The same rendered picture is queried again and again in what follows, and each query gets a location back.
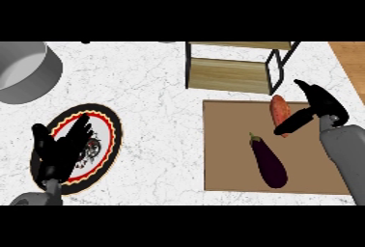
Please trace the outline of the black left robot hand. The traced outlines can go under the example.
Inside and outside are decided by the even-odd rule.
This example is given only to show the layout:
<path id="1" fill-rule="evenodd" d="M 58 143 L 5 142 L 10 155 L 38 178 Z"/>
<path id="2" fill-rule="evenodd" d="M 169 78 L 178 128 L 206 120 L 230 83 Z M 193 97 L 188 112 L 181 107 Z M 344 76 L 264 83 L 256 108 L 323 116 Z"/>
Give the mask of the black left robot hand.
<path id="1" fill-rule="evenodd" d="M 66 135 L 54 140 L 47 127 L 36 123 L 32 128 L 33 149 L 41 158 L 36 183 L 54 179 L 66 182 L 78 161 L 79 152 L 92 135 L 89 117 L 82 114 L 76 119 Z"/>

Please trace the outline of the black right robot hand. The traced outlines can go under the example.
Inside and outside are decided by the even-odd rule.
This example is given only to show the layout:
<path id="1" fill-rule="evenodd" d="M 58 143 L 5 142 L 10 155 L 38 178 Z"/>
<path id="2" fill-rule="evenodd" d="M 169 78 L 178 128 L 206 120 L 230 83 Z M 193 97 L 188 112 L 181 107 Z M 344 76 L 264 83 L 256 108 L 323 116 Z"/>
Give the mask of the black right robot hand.
<path id="1" fill-rule="evenodd" d="M 304 92 L 308 107 L 298 110 L 282 124 L 274 127 L 273 134 L 293 133 L 313 120 L 313 117 L 329 116 L 329 126 L 342 126 L 348 120 L 348 114 L 333 96 L 316 84 L 308 85 L 298 79 L 293 82 Z"/>

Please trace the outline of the orange sweet potato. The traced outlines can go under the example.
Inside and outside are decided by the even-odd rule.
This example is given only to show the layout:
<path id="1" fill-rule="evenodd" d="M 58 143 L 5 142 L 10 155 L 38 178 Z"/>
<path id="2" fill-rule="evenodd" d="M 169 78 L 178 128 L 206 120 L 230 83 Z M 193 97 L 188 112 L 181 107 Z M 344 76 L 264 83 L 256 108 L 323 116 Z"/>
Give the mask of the orange sweet potato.
<path id="1" fill-rule="evenodd" d="M 274 125 L 280 125 L 290 116 L 289 105 L 280 95 L 274 95 L 268 104 L 268 112 Z"/>

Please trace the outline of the brown flat tray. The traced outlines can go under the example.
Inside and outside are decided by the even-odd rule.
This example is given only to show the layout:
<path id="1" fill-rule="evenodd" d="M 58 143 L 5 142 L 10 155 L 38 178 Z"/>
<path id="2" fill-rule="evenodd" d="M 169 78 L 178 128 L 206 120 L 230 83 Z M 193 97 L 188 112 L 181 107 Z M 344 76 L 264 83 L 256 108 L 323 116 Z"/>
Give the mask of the brown flat tray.
<path id="1" fill-rule="evenodd" d="M 319 121 L 289 136 L 273 134 L 265 101 L 206 100 L 203 120 L 203 189 L 270 192 L 249 146 L 249 136 L 262 138 L 287 175 L 279 193 L 345 195 L 344 181 L 319 142 Z"/>

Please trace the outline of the round patterned plate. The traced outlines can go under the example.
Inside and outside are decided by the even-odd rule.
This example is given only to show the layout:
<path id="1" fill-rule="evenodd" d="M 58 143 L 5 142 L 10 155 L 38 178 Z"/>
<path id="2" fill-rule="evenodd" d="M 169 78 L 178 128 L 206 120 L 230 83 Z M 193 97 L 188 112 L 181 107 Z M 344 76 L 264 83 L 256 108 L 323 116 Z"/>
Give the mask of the round patterned plate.
<path id="1" fill-rule="evenodd" d="M 69 179 L 60 185 L 63 196 L 79 193 L 101 179 L 120 148 L 120 120 L 106 106 L 94 103 L 70 107 L 50 121 L 47 128 L 54 140 L 67 133 L 82 114 L 89 117 L 92 135 L 79 153 Z"/>

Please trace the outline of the dark purple eggplant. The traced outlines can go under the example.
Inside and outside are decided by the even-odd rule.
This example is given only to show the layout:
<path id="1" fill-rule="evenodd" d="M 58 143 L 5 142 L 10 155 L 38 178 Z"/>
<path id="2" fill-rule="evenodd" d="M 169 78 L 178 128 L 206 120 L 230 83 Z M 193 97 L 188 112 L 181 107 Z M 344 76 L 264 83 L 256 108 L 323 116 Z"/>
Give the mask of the dark purple eggplant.
<path id="1" fill-rule="evenodd" d="M 262 138 L 249 134 L 249 146 L 256 160 L 262 181 L 270 188 L 280 188 L 287 182 L 286 170 Z"/>

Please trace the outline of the grey metal pot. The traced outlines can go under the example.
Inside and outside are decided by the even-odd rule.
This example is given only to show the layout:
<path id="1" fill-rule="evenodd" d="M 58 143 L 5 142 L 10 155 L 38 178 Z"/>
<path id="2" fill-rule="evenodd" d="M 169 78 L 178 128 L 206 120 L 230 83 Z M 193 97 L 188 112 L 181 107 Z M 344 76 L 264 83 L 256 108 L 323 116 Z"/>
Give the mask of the grey metal pot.
<path id="1" fill-rule="evenodd" d="M 54 88 L 61 62 L 42 41 L 0 41 L 0 101 L 23 104 Z"/>

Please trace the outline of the wooden tiered shelf black frame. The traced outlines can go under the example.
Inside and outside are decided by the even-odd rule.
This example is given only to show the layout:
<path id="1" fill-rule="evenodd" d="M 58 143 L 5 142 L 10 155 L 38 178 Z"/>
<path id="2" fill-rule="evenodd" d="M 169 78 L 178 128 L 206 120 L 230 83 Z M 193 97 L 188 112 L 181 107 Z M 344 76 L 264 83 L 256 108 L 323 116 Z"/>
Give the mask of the wooden tiered shelf black frame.
<path id="1" fill-rule="evenodd" d="M 194 58 L 193 45 L 264 49 L 268 54 L 262 62 Z M 283 66 L 298 45 L 298 41 L 187 41 L 184 87 L 271 96 L 283 82 Z"/>

